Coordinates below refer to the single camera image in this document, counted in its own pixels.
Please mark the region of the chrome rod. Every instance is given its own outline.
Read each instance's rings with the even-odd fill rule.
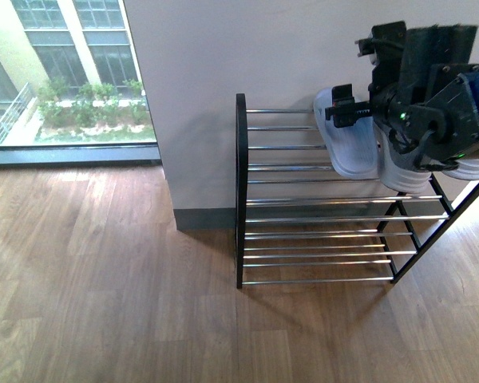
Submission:
[[[323,150],[326,145],[274,145],[274,146],[249,146],[248,150]]]
[[[393,203],[395,201],[425,202],[442,198],[441,195],[431,196],[396,196],[396,197],[373,197],[373,198],[274,198],[274,199],[247,199],[247,206],[293,206],[293,205],[344,205],[356,203]]]
[[[247,218],[245,223],[250,224],[317,224],[317,223],[349,223],[349,222],[384,222],[384,221],[425,221],[425,220],[446,220],[448,215],[414,215],[414,216],[375,216],[375,217],[305,217],[305,218]]]
[[[346,245],[346,246],[309,246],[309,247],[245,247],[245,251],[304,251],[304,250],[336,250],[336,249],[364,249],[385,247],[383,244],[375,245]]]
[[[412,235],[409,232],[401,233],[358,233],[358,234],[315,234],[315,233],[300,233],[300,234],[287,234],[287,233],[247,233],[245,235],[246,241],[264,240],[264,239],[325,239],[325,238],[387,238],[397,237],[403,235]]]
[[[324,283],[324,282],[378,282],[391,281],[394,277],[376,277],[376,278],[341,278],[341,279],[301,279],[289,281],[243,281],[243,285],[280,285],[284,283]]]
[[[314,109],[247,109],[247,113],[314,114]]]
[[[263,167],[263,166],[332,166],[331,162],[299,162],[295,164],[268,164],[268,163],[250,163],[249,167]]]
[[[249,132],[315,132],[317,126],[249,126]]]
[[[328,254],[268,254],[245,255],[245,259],[286,259],[286,258],[350,258],[350,257],[386,257],[388,255],[415,255],[416,251],[366,251],[362,253],[328,253]]]
[[[331,165],[251,165],[249,172],[332,172]]]
[[[249,180],[250,185],[268,185],[268,184],[321,184],[333,182],[334,184],[352,184],[357,182],[378,182],[379,179],[371,178],[368,180],[321,180],[321,179],[301,179],[301,180]]]
[[[243,267],[301,267],[301,266],[336,266],[336,265],[382,265],[390,263],[389,259],[379,259],[377,261],[345,261],[345,262],[300,262],[300,263],[250,263],[245,264]]]

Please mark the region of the gray baseboard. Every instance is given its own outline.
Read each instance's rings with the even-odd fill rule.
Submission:
[[[280,208],[280,209],[256,209],[250,217],[303,217],[303,216],[363,216],[384,215],[388,204],[370,205],[359,207],[320,208],[306,209]],[[440,215],[443,208],[438,202],[408,203],[406,205],[410,215]],[[236,210],[233,207],[217,209],[174,209],[177,230],[207,230],[207,229],[231,229],[236,225]]]
[[[218,209],[174,209],[177,230],[231,229],[235,226],[233,207]]]

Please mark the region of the building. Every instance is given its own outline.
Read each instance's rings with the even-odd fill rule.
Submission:
[[[28,83],[63,77],[68,98],[91,84],[140,80],[122,0],[0,1],[0,115]]]

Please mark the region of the metal shoe rack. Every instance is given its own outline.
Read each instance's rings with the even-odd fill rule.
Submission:
[[[324,151],[324,144],[249,146],[249,132],[272,134],[317,130],[314,126],[249,126],[247,116],[253,114],[313,114],[307,109],[247,109],[245,95],[236,95],[236,287],[279,283],[389,281],[399,279],[433,246],[442,234],[479,196],[479,183],[457,206],[453,207],[437,178],[430,177],[432,195],[367,197],[287,197],[251,198],[252,188],[290,184],[306,187],[323,184],[354,183],[354,180],[335,178],[295,177],[293,175],[322,175],[333,172],[331,164],[300,162],[281,164],[272,160],[249,162],[249,153],[266,151]],[[283,178],[259,179],[265,174],[291,175]],[[357,182],[377,182],[362,180]],[[409,214],[409,203],[434,201],[443,214]],[[328,207],[347,210],[354,206],[382,206],[378,215],[328,215]],[[294,210],[311,212],[298,216]],[[431,234],[416,230],[416,222],[435,224]],[[411,250],[391,249],[391,240],[407,239]],[[305,278],[284,278],[287,270],[300,269]],[[331,276],[316,277],[322,269],[332,269]]]

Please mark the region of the white slipper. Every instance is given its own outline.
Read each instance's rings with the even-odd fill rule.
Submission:
[[[376,137],[380,143],[381,153],[379,156],[378,173],[382,184],[395,190],[409,194],[418,194],[426,189],[430,172],[412,172],[397,166],[390,156],[390,142],[386,134],[373,124]]]
[[[479,160],[456,160],[456,162],[460,165],[456,170],[447,170],[442,173],[458,180],[479,180]]]
[[[378,146],[371,117],[347,128],[336,128],[325,119],[325,108],[332,106],[331,88],[321,90],[314,100],[314,114],[327,146],[334,170],[346,178],[378,178]]]

